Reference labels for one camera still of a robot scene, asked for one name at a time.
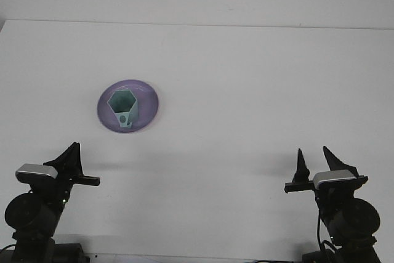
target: purple plate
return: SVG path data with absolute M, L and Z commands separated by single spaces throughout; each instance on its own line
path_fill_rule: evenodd
M 107 104 L 115 91 L 129 89 L 138 100 L 138 120 L 133 121 L 130 129 L 120 127 L 113 110 Z M 135 132 L 147 126 L 159 108 L 159 98 L 155 90 L 141 80 L 127 79 L 111 85 L 101 95 L 97 103 L 97 116 L 101 123 L 114 132 Z

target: black cable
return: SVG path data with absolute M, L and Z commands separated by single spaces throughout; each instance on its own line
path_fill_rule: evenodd
M 12 246 L 16 246 L 16 245 L 15 245 L 15 244 L 12 244 L 12 245 L 8 245 L 8 246 L 3 247 L 3 249 L 0 251 L 0 254 L 1 254 L 2 252 L 4 252 L 6 249 L 11 248 Z
M 323 240 L 321 243 L 324 245 L 328 245 L 333 251 L 337 250 L 337 248 L 328 240 Z

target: hexagonal cup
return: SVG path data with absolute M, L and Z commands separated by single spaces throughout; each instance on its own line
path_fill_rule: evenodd
M 114 91 L 107 104 L 122 128 L 130 129 L 138 119 L 138 100 L 129 89 Z

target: white table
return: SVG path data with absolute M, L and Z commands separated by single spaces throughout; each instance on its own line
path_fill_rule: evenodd
M 298 260 L 317 250 L 312 192 L 283 192 L 302 148 L 370 181 L 376 250 L 392 253 L 394 31 L 8 21 L 0 33 L 0 212 L 28 190 L 14 171 L 81 143 L 87 175 L 57 242 L 89 253 Z M 116 134 L 100 94 L 141 79 L 159 95 L 148 128 Z M 0 245 L 12 230 L 0 223 Z

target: white tabletop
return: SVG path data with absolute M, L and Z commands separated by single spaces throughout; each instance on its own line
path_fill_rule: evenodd
M 28 190 L 23 163 L 81 143 L 84 172 L 57 242 L 90 253 L 298 260 L 317 250 L 312 192 L 285 194 L 302 148 L 322 146 L 369 182 L 356 196 L 394 233 L 394 31 L 8 21 L 0 33 L 0 212 Z M 141 79 L 155 120 L 117 134 L 96 116 L 101 93 Z M 0 245 L 12 241 L 0 223 Z

